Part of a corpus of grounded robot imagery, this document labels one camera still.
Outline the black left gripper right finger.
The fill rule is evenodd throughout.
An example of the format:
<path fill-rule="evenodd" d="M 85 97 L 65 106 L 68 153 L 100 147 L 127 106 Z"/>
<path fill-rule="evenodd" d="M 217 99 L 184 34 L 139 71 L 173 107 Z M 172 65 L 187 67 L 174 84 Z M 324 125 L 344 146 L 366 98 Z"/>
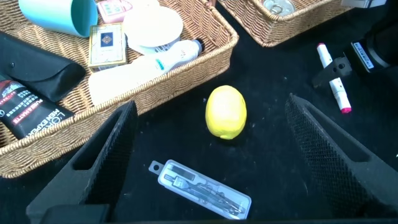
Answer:
<path fill-rule="evenodd" d="M 337 217 L 397 218 L 397 171 L 309 101 L 289 95 L 285 114 L 319 191 Z"/>

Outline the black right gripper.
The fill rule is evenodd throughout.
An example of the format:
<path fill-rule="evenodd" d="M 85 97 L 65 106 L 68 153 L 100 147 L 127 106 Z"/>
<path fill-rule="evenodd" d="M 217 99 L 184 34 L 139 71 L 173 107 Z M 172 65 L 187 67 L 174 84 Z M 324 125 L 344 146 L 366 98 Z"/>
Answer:
<path fill-rule="evenodd" d="M 372 26 L 362 39 L 345 48 L 345 57 L 338 57 L 312 78 L 318 88 L 336 78 L 347 77 L 352 69 L 361 75 L 377 73 L 397 66 L 397 19 L 381 21 Z"/>

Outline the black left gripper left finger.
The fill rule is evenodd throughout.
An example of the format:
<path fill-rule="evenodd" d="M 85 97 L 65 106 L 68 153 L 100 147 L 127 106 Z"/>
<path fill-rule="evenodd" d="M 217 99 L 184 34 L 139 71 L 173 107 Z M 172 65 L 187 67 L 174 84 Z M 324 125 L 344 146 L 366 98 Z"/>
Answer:
<path fill-rule="evenodd" d="M 126 178 L 137 128 L 133 101 L 120 106 L 27 206 L 31 223 L 106 223 Z"/>

